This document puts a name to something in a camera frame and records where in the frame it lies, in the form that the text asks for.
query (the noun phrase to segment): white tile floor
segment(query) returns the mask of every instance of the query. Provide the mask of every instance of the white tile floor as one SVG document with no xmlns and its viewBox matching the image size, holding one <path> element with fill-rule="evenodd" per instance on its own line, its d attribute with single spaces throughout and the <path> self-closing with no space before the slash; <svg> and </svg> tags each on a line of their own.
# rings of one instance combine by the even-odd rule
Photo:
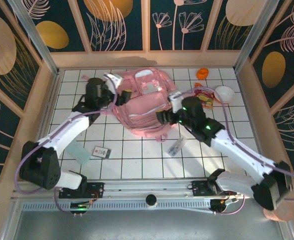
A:
<svg viewBox="0 0 294 240">
<path fill-rule="evenodd" d="M 206 80 L 197 80 L 199 68 L 160 68 L 174 81 L 177 88 L 186 91 L 199 82 L 203 86 L 215 88 L 228 86 L 235 91 L 235 98 L 227 108 L 231 132 L 241 142 L 257 151 L 256 142 L 244 106 L 242 94 L 232 68 L 210 68 Z M 83 75 L 102 78 L 105 72 L 120 73 L 126 69 L 67 70 L 64 72 L 59 96 L 55 104 L 50 131 L 53 131 L 71 113 L 72 107 L 85 93 L 86 81 Z M 214 104 L 213 110 L 204 109 L 207 117 L 225 125 L 222 107 Z M 166 151 L 181 136 L 187 143 L 175 158 Z M 112 149 L 109 159 L 92 157 L 80 165 L 72 156 L 64 152 L 59 160 L 61 168 L 80 172 L 90 180 L 98 179 L 161 179 L 208 177 L 215 169 L 225 168 L 238 174 L 246 174 L 227 156 L 195 140 L 186 129 L 176 125 L 168 134 L 168 140 L 158 143 L 154 139 L 141 138 L 125 129 L 112 115 L 100 116 L 92 126 L 77 138 L 86 150 L 93 152 L 95 146 Z"/>
</svg>

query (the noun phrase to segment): backpack pocket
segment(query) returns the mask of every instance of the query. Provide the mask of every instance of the backpack pocket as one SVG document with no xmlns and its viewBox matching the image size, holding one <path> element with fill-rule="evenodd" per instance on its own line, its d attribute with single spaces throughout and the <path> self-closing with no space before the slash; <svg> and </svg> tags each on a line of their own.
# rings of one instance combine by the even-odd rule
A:
<svg viewBox="0 0 294 240">
<path fill-rule="evenodd" d="M 160 126 L 156 112 L 168 108 L 166 96 L 162 92 L 152 92 L 129 100 L 118 113 L 131 128 L 148 128 Z"/>
</svg>

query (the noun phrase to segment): black knob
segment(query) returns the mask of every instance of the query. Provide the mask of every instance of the black knob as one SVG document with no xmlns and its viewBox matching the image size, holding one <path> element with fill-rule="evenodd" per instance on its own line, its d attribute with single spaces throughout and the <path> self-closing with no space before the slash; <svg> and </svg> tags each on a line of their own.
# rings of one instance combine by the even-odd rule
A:
<svg viewBox="0 0 294 240">
<path fill-rule="evenodd" d="M 157 198 L 155 195 L 153 194 L 149 194 L 147 197 L 146 197 L 146 204 L 149 205 L 149 206 L 154 206 L 155 204 L 157 203 Z"/>
</svg>

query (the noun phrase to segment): white bowl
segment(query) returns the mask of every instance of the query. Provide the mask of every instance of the white bowl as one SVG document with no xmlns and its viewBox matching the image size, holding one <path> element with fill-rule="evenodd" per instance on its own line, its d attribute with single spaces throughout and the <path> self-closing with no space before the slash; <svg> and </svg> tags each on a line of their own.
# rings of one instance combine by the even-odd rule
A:
<svg viewBox="0 0 294 240">
<path fill-rule="evenodd" d="M 229 104 L 235 97 L 234 90 L 227 86 L 219 86 L 215 91 L 220 95 L 224 104 Z M 221 102 L 218 97 L 215 96 L 215 98 L 218 102 Z"/>
</svg>

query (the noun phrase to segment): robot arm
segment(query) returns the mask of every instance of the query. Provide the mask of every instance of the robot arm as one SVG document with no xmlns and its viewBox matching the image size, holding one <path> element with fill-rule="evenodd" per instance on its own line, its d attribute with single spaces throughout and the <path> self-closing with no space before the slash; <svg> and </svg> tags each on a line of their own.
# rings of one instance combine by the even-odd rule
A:
<svg viewBox="0 0 294 240">
<path fill-rule="evenodd" d="M 180 92 L 173 92 L 169 100 L 172 109 L 157 113 L 157 118 L 162 124 L 180 123 L 197 140 L 230 157 L 235 164 L 247 172 L 248 176 L 240 176 L 224 169 L 217 169 L 208 178 L 215 192 L 219 190 L 243 193 L 254 197 L 265 209 L 276 209 L 291 191 L 292 179 L 265 164 L 290 171 L 288 164 L 285 162 L 276 164 L 273 160 L 253 151 L 234 136 L 232 140 L 225 126 L 206 117 L 198 97 L 183 98 Z"/>
<path fill-rule="evenodd" d="M 100 113 L 83 115 L 74 120 L 72 118 L 84 113 L 99 111 L 113 101 L 116 93 L 115 87 L 117 88 L 121 84 L 123 78 L 117 74 L 108 73 L 106 75 L 109 81 L 103 81 L 100 78 L 88 80 L 86 94 L 81 97 L 69 117 L 56 130 L 37 142 L 28 141 L 25 143 L 22 149 L 22 158 L 41 143 L 51 139 L 21 166 L 19 171 L 21 179 L 47 190 L 59 187 L 83 192 L 86 189 L 87 178 L 76 172 L 61 171 L 58 158 L 76 136 L 93 124 Z M 123 91 L 121 95 L 117 96 L 115 104 L 120 106 L 128 102 L 130 98 L 131 93 Z"/>
</svg>

